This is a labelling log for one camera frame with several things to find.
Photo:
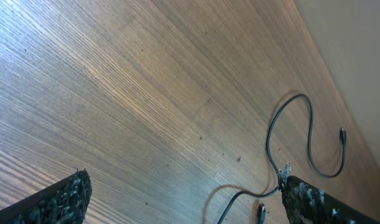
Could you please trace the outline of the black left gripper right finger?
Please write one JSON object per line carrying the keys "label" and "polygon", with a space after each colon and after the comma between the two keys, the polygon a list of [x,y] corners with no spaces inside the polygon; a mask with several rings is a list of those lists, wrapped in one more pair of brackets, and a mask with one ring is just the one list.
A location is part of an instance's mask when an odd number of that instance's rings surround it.
{"label": "black left gripper right finger", "polygon": [[373,224],[378,221],[337,200],[300,178],[290,175],[289,163],[279,170],[280,191],[290,223]]}

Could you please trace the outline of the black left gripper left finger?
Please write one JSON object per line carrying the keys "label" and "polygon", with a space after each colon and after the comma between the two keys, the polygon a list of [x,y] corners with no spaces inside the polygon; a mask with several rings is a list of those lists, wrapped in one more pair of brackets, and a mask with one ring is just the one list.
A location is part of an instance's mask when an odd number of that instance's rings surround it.
{"label": "black left gripper left finger", "polygon": [[0,223],[82,223],[92,195],[86,170],[0,210]]}

